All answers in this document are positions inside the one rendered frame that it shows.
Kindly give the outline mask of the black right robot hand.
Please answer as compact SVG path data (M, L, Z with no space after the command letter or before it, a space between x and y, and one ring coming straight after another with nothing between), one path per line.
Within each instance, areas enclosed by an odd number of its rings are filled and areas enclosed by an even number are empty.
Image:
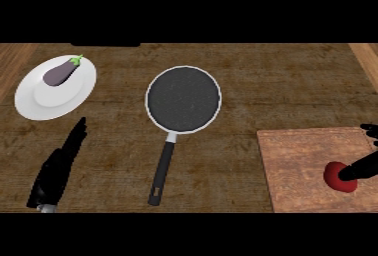
M376 139L374 146L377 147L377 151L340 171L339 178L343 181L370 179L378 175L378 125L362 124L361 128L367 131L367 135Z

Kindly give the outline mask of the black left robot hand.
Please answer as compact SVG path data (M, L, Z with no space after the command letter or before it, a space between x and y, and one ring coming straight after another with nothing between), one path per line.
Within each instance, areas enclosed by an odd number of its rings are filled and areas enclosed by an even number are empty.
M45 204L58 206L69 183L73 163L88 136L86 128L86 118L82 118L70 132L63 147L55 149L42 165L27 201L29 208L38 209Z

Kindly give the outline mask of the red tomato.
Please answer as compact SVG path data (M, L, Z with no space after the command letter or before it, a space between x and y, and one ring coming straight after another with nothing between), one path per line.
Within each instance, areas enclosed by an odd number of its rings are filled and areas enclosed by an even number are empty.
M324 181L336 191L352 193L358 189L358 181L343 181L339 177L340 171L346 167L348 165L342 162L330 162L325 166Z

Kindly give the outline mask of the wooden cutting board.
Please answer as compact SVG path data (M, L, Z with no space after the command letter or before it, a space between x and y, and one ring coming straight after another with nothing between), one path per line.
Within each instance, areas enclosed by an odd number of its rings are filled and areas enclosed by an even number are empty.
M359 127L261 130L258 140L277 213L378 212L378 177L361 180L352 193L324 181L330 162L349 165L374 152Z

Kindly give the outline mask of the black frying pan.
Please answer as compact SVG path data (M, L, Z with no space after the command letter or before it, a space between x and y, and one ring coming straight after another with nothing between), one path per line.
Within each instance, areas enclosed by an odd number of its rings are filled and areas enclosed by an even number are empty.
M178 136L201 131L216 120L222 90L210 73L194 66L175 66L154 78L145 108L156 126L167 132L148 203L159 206Z

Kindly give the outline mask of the white round plate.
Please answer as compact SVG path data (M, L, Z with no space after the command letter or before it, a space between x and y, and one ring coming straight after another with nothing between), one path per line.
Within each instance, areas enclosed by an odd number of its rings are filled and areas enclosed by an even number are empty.
M77 66L66 82L51 86L48 72L66 62ZM69 114L86 101L97 84L97 67L83 55L63 55L35 67L18 85L15 108L20 115L38 121L52 120Z

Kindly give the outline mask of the purple eggplant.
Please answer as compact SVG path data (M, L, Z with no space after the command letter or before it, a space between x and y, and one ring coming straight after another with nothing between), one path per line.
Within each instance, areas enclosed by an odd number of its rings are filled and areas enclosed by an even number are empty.
M73 57L64 64L52 68L43 75L43 81L49 86L60 86L80 67L83 56Z

